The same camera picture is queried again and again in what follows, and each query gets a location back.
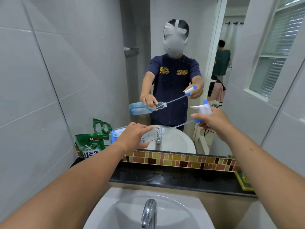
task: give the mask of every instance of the hair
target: hair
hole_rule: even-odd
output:
[[[168,23],[175,26],[176,19],[171,19]],[[186,21],[185,20],[179,20],[178,27],[186,30],[185,37],[187,38],[189,36],[190,28],[189,28],[189,25],[186,23]]]
[[[224,47],[225,45],[226,45],[226,42],[225,42],[225,41],[219,40],[219,42],[218,42],[218,46],[219,46],[219,47]]]

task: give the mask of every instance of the chrome faucet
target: chrome faucet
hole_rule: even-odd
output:
[[[157,225],[157,202],[154,199],[147,200],[141,219],[141,226],[145,229],[156,229]]]
[[[161,151],[161,146],[162,146],[162,137],[159,137],[156,139],[155,150]]]

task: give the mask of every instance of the face mask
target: face mask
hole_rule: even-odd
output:
[[[163,48],[170,57],[178,57],[184,50],[188,38],[185,38],[186,30],[178,28],[179,20],[176,20],[175,26],[170,23],[165,24]]]

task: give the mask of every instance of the sink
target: sink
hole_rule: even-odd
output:
[[[155,150],[155,141],[150,142],[147,147],[148,150]],[[162,136],[162,146],[161,151],[170,151],[178,153],[190,153],[195,154],[196,149],[193,141],[184,132],[172,128],[167,131],[165,135]]]
[[[148,199],[157,202],[157,229],[214,229],[198,198],[110,188],[89,216],[84,229],[138,229]]]

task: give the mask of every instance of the person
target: person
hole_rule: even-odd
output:
[[[232,65],[231,52],[230,50],[225,50],[225,45],[225,41],[219,40],[212,71],[212,76],[216,76],[221,82],[223,81],[223,76],[226,75],[228,65]]]
[[[235,128],[221,109],[211,109],[211,115],[192,117],[204,120],[200,128],[215,130],[228,144],[274,224],[304,228],[305,178]],[[149,143],[141,143],[141,137],[152,128],[130,123],[116,142],[60,175],[2,222],[0,229],[82,228],[122,156],[146,148]]]
[[[189,37],[189,25],[184,20],[172,19],[163,30],[163,48],[167,52],[150,61],[142,83],[140,100],[150,108],[158,102],[169,102],[184,96],[184,91],[194,85],[197,88],[191,93],[196,99],[203,92],[203,78],[196,60],[182,52]],[[151,125],[178,126],[187,120],[188,99],[170,103],[166,108],[151,113]]]

